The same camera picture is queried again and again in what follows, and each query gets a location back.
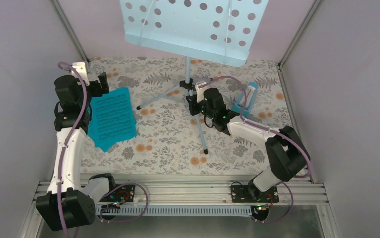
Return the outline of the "blue sheet music pages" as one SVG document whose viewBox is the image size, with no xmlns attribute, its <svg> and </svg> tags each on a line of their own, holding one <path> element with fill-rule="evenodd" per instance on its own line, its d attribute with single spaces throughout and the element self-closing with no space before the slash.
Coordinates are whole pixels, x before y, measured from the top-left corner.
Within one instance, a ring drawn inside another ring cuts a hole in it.
<svg viewBox="0 0 380 238">
<path fill-rule="evenodd" d="M 137 136 L 130 91 L 122 87 L 91 100 L 92 119 L 88 136 L 95 139 L 116 138 L 118 142 Z"/>
</svg>

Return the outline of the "blue metronome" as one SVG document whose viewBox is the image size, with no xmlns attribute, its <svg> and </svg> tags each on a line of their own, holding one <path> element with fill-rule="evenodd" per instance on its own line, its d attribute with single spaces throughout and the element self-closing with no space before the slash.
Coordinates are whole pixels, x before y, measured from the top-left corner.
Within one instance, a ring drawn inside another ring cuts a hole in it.
<svg viewBox="0 0 380 238">
<path fill-rule="evenodd" d="M 244 92 L 237 98 L 231 109 L 237 113 L 243 112 L 243 116 L 249 118 L 257 97 L 258 88 L 257 83 L 250 82 L 248 86 L 245 87 Z"/>
</svg>

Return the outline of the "light blue music stand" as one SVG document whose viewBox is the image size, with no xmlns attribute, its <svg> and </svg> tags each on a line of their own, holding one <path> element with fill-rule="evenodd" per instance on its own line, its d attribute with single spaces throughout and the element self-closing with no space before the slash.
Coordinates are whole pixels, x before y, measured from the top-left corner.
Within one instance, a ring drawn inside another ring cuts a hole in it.
<svg viewBox="0 0 380 238">
<path fill-rule="evenodd" d="M 192 58 L 241 67 L 267 7 L 265 0 L 122 0 L 127 42 L 186 57 L 179 83 L 194 95 Z"/>
</svg>

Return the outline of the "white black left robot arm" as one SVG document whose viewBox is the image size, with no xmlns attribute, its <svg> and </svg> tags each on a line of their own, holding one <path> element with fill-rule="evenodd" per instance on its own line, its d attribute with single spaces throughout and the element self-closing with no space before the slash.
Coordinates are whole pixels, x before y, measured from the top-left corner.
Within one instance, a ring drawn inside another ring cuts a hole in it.
<svg viewBox="0 0 380 238">
<path fill-rule="evenodd" d="M 54 172 L 43 196 L 36 199 L 36 209 L 52 231 L 90 225 L 96 216 L 96 204 L 117 196 L 117 186 L 110 173 L 91 176 L 81 187 L 80 161 L 84 140 L 92 119 L 91 99 L 109 92 L 106 73 L 97 80 L 81 84 L 73 75 L 54 82 L 59 101 L 54 109 L 57 154 Z"/>
</svg>

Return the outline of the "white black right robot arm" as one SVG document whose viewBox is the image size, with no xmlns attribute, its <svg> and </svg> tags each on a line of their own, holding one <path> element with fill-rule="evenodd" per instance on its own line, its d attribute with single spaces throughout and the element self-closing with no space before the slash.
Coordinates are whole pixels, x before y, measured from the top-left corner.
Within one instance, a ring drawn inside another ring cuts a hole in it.
<svg viewBox="0 0 380 238">
<path fill-rule="evenodd" d="M 292 127 L 268 128 L 242 118 L 239 112 L 226 107 L 222 94 L 216 88 L 186 96 L 186 100 L 190 113 L 201 113 L 211 120 L 210 128 L 246 139 L 266 151 L 269 165 L 248 183 L 251 200 L 260 202 L 270 188 L 290 181 L 308 166 L 309 155 Z"/>
</svg>

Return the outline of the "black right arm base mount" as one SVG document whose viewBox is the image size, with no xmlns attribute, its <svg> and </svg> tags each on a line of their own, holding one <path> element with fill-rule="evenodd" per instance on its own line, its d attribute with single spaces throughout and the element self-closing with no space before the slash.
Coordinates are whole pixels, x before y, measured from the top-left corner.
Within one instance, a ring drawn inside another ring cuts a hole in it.
<svg viewBox="0 0 380 238">
<path fill-rule="evenodd" d="M 278 203 L 277 187 L 274 186 L 265 192 L 261 192 L 254 186 L 233 183 L 230 186 L 233 203 Z"/>
</svg>

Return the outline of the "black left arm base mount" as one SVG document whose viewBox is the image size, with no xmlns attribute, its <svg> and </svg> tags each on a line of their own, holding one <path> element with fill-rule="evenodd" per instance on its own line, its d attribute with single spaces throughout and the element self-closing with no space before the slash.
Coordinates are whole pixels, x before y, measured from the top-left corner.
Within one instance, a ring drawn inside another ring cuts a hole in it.
<svg viewBox="0 0 380 238">
<path fill-rule="evenodd" d="M 99 200 L 99 202 L 133 202 L 133 196 L 135 191 L 135 185 L 125 185 L 110 195 L 103 197 Z"/>
</svg>

